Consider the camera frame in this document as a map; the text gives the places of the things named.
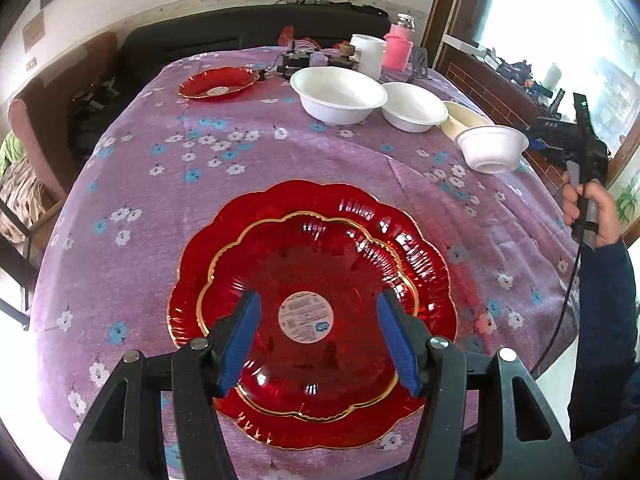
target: metal screw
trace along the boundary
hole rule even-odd
[[[204,337],[191,340],[191,348],[194,350],[204,350],[207,346],[209,346],[209,341]]]
[[[135,363],[140,359],[140,352],[137,350],[129,350],[128,352],[125,352],[123,359],[126,363]]]
[[[508,361],[510,363],[515,361],[518,357],[518,354],[516,354],[515,350],[512,350],[511,348],[500,348],[498,355],[500,356],[500,359],[502,359],[503,361]]]
[[[447,341],[445,338],[437,335],[436,337],[432,337],[431,339],[429,339],[429,344],[434,348],[442,350],[442,349],[446,348],[447,346],[449,346],[449,341]]]

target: window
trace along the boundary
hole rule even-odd
[[[559,112],[573,121],[572,92],[587,96],[593,128],[612,153],[640,111],[640,37],[613,0],[492,0],[479,34],[507,62],[526,59],[542,82],[555,63]]]

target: table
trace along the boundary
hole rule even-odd
[[[174,350],[166,307],[188,240],[229,200],[284,180],[345,182],[408,212],[447,259],[461,346],[489,353],[509,346],[531,367],[547,345],[576,245],[524,159],[513,173],[475,173],[439,128],[408,134],[380,110],[349,127],[319,123],[273,72],[218,104],[176,93],[202,70],[263,68],[279,51],[210,53],[165,67],[82,170],[47,248],[31,319],[40,405],[66,438],[125,351]],[[417,84],[479,111],[441,75],[429,76]],[[575,338],[577,306],[576,287],[549,362]],[[168,465],[179,476],[170,396],[162,405]],[[338,479],[406,460],[419,417],[350,450],[280,450],[250,440],[225,417],[221,426],[241,479]]]

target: green cloth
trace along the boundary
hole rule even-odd
[[[23,160],[25,155],[24,146],[18,137],[13,132],[9,132],[0,146],[0,176],[4,175],[11,164]]]

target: pink bottle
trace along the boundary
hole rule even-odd
[[[382,60],[383,67],[398,72],[406,68],[411,49],[414,47],[411,41],[414,32],[414,19],[408,14],[398,14],[398,20],[391,25],[388,34],[385,34],[386,53]]]

